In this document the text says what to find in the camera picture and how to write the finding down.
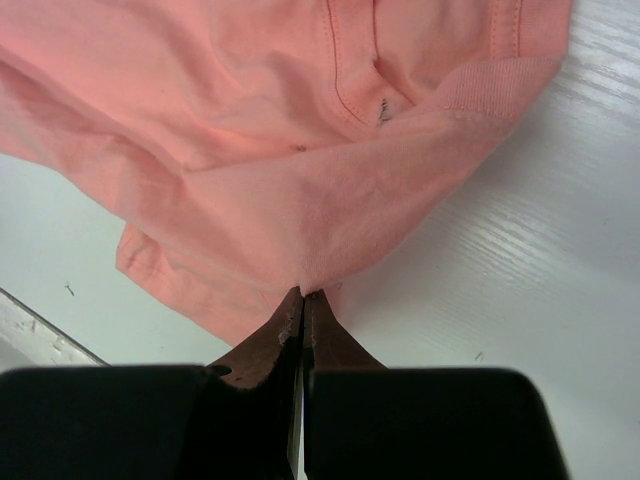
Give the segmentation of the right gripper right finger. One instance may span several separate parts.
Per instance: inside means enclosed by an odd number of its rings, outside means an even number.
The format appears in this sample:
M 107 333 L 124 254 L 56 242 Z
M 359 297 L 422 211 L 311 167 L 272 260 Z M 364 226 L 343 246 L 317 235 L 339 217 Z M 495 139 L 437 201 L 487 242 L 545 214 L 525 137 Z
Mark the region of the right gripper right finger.
M 304 471 L 309 479 L 347 479 L 368 459 L 366 382 L 387 368 L 337 320 L 326 294 L 304 299 Z

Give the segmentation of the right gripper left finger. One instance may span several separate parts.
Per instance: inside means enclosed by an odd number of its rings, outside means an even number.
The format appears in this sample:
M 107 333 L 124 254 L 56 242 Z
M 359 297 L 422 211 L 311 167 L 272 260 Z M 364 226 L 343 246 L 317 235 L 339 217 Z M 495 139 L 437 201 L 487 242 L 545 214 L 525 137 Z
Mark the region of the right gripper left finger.
M 210 365 L 227 389 L 214 415 L 221 451 L 251 479 L 296 479 L 301 430 L 304 298 L 291 289 L 269 320 Z

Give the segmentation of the pink t shirt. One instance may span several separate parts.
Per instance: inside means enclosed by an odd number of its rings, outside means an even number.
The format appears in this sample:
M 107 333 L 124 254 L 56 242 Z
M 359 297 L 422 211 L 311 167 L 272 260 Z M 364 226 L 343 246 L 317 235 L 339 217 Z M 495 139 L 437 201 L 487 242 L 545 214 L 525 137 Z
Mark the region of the pink t shirt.
M 1 150 L 229 344 L 387 256 L 513 131 L 568 1 L 5 1 Z

